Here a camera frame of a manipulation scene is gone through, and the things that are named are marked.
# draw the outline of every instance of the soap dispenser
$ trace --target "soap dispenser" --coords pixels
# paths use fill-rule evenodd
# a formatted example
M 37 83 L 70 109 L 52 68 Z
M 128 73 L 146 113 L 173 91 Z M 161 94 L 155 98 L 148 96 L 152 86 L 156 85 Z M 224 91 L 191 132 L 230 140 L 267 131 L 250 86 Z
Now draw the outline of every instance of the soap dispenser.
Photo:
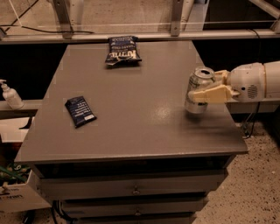
M 8 87 L 4 82 L 6 82 L 6 80 L 0 80 L 0 83 L 2 84 L 1 88 L 3 89 L 3 98 L 12 109 L 22 108 L 24 106 L 24 102 L 18 95 L 17 91 Z

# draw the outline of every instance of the desk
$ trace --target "desk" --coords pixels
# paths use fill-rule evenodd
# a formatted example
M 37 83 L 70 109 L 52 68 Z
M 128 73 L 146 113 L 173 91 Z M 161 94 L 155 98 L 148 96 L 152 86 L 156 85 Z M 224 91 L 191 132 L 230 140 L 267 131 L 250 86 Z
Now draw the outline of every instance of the desk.
M 188 77 L 203 65 L 191 41 L 137 49 L 139 66 L 112 69 L 107 44 L 69 45 L 16 161 L 70 216 L 191 223 L 247 147 L 225 105 L 185 111 Z M 75 129 L 64 104 L 79 95 L 97 120 Z

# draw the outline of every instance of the white bottle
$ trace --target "white bottle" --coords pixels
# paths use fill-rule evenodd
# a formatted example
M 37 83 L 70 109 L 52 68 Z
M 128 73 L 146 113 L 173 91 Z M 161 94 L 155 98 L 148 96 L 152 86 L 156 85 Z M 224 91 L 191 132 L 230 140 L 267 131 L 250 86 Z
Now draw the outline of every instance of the white bottle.
M 17 91 L 13 88 L 10 88 L 5 84 L 6 80 L 0 80 L 1 88 L 3 89 L 3 98 L 7 101 L 8 105 L 12 109 L 20 109 L 22 108 L 25 104 L 18 95 Z

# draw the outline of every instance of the drawer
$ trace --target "drawer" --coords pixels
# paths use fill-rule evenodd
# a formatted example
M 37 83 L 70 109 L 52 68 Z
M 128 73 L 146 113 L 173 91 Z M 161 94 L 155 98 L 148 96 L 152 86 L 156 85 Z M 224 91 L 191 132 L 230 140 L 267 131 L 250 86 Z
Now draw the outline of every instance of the drawer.
M 227 176 L 225 170 L 151 173 L 98 178 L 42 179 L 50 200 L 112 198 L 166 193 L 210 192 Z
M 120 216 L 110 218 L 80 219 L 79 224 L 191 224 L 196 216 L 193 213 L 151 214 L 141 217 Z
M 113 199 L 70 200 L 63 210 L 72 218 L 143 216 L 200 211 L 207 203 L 203 193 L 147 195 Z

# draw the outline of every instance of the can lid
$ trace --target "can lid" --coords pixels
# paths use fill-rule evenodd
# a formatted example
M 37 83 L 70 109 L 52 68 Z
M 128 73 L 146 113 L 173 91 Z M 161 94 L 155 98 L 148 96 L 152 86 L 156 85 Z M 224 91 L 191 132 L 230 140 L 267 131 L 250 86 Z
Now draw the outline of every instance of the can lid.
M 206 66 L 197 67 L 194 74 L 204 80 L 209 80 L 214 77 L 214 71 L 210 67 Z

